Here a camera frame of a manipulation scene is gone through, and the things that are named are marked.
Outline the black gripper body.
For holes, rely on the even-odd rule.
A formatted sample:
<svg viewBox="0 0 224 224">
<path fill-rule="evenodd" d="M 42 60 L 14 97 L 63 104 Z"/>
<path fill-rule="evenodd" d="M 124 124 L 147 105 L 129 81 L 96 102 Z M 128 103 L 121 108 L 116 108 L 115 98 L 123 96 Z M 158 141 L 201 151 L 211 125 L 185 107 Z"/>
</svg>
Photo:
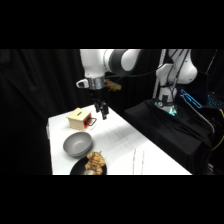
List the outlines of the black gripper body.
<svg viewBox="0 0 224 224">
<path fill-rule="evenodd" d="M 93 103 L 96 103 L 96 102 L 102 103 L 105 101 L 105 97 L 106 97 L 105 90 L 104 89 L 91 90 L 90 97 Z"/>
</svg>

